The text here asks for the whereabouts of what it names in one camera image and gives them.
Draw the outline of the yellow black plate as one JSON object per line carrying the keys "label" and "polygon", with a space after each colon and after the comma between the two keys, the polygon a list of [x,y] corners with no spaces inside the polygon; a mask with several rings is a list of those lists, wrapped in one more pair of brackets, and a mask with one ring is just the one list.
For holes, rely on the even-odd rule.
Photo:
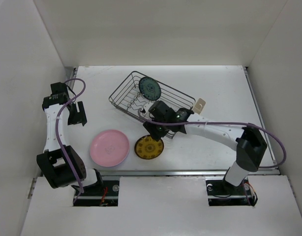
{"label": "yellow black plate", "polygon": [[152,160],[162,154],[164,142],[154,140],[151,135],[145,135],[137,140],[134,146],[135,154],[145,160]]}

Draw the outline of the green patterned plate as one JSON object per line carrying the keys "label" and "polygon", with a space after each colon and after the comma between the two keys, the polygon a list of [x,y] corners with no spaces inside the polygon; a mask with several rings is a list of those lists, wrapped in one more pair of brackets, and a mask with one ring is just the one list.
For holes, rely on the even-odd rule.
{"label": "green patterned plate", "polygon": [[161,87],[159,83],[151,77],[143,77],[138,84],[141,95],[150,100],[156,101],[161,97]]}

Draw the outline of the pink plate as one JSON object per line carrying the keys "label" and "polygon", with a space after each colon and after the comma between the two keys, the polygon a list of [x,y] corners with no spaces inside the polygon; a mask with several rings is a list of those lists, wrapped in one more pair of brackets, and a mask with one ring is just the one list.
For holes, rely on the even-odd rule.
{"label": "pink plate", "polygon": [[101,167],[114,167],[123,162],[130,151],[128,137],[119,130],[109,129],[96,135],[90,146],[92,161]]}

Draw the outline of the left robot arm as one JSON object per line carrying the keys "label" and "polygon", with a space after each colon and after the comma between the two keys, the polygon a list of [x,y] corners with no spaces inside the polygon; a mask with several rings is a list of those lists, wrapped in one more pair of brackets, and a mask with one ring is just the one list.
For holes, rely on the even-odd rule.
{"label": "left robot arm", "polygon": [[44,150],[37,155],[37,164],[54,189],[72,186],[76,191],[90,191],[98,195],[104,183],[96,169],[86,169],[81,157],[70,145],[68,126],[87,123],[83,102],[70,98],[66,82],[51,84],[51,95],[44,97],[42,110],[47,118],[47,136]]}

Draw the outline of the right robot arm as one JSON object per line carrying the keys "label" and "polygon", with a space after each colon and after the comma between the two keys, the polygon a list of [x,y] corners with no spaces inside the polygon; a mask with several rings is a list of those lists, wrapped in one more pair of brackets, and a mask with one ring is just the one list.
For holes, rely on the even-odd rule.
{"label": "right robot arm", "polygon": [[222,190],[228,194],[238,190],[249,173],[257,172],[267,150],[259,129],[247,124],[219,124],[187,108],[174,111],[163,101],[155,101],[138,111],[143,126],[159,141],[168,132],[196,135],[223,144],[236,152],[236,160],[222,180]]}

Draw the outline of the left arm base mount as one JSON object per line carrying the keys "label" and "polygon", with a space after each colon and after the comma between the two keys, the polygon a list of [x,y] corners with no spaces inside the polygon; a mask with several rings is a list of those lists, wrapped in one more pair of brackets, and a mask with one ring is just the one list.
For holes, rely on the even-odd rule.
{"label": "left arm base mount", "polygon": [[75,190],[73,206],[75,207],[117,207],[119,202],[120,178],[102,176],[96,170],[89,170],[87,178],[81,182],[84,192],[79,194],[79,185]]}

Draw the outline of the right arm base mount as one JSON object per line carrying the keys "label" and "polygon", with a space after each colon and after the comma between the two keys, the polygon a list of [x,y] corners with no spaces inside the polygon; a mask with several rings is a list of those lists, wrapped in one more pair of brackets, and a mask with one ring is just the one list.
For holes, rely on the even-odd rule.
{"label": "right arm base mount", "polygon": [[258,196],[246,177],[239,186],[233,187],[220,178],[207,178],[208,204],[213,207],[249,206],[255,207]]}

